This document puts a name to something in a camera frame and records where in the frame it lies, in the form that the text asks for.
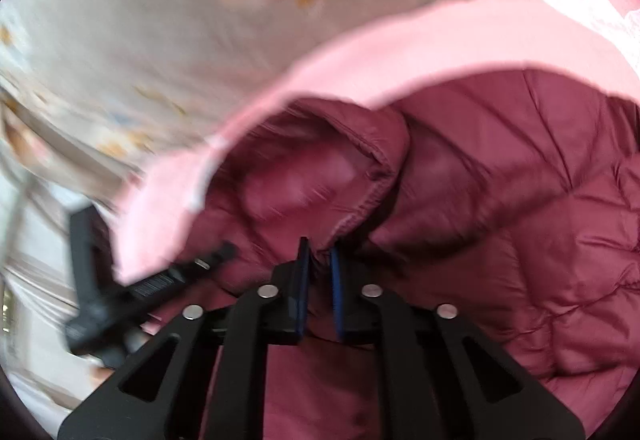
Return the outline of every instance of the triangular cutout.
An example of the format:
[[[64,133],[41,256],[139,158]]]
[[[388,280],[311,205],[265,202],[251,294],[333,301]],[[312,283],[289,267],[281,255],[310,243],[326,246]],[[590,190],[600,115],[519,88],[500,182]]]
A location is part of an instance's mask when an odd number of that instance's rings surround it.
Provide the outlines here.
[[[462,344],[487,402],[492,404],[499,402],[522,389],[516,378],[507,372],[475,340],[466,337],[462,340]]]
[[[144,364],[121,383],[120,390],[145,402],[153,402],[177,345],[176,337],[167,338]]]

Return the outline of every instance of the white print on pink fabric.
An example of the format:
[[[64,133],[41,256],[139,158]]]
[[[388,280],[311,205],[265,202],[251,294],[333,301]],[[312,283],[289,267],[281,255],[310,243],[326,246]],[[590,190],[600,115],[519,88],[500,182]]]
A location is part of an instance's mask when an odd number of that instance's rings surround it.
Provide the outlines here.
[[[543,1],[611,42],[640,78],[640,10],[623,17],[609,0]]]

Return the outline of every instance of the burgundy quilted fabric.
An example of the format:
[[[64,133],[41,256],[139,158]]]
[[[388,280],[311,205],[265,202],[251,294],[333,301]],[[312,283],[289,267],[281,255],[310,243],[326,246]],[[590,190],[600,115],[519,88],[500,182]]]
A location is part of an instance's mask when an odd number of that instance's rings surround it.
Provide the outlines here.
[[[541,70],[427,87],[379,111],[296,102],[228,156],[184,258],[239,258],[160,312],[234,300],[344,238],[377,281],[453,303],[593,432],[640,366],[638,107]],[[310,336],[270,349],[265,438],[379,437],[371,351],[338,344],[329,280]]]

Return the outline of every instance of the metal rivet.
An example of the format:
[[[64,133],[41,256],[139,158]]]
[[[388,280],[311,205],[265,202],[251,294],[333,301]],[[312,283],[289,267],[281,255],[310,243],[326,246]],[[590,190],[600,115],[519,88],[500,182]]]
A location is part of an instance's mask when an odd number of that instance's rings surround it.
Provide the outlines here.
[[[443,319],[453,319],[458,316],[458,309],[449,303],[444,303],[436,308],[436,314]]]
[[[209,263],[205,263],[203,260],[201,259],[196,259],[195,261],[193,261],[193,263],[195,263],[198,266],[203,267],[204,270],[209,270],[209,268],[211,268],[209,266]]]
[[[362,287],[362,295],[365,297],[380,297],[382,295],[382,288],[378,285],[364,285]]]
[[[204,310],[202,309],[202,306],[198,305],[189,305],[182,311],[182,316],[190,321],[200,319],[203,314]]]
[[[258,295],[265,299],[271,299],[278,295],[278,287],[276,285],[262,285],[258,288]]]

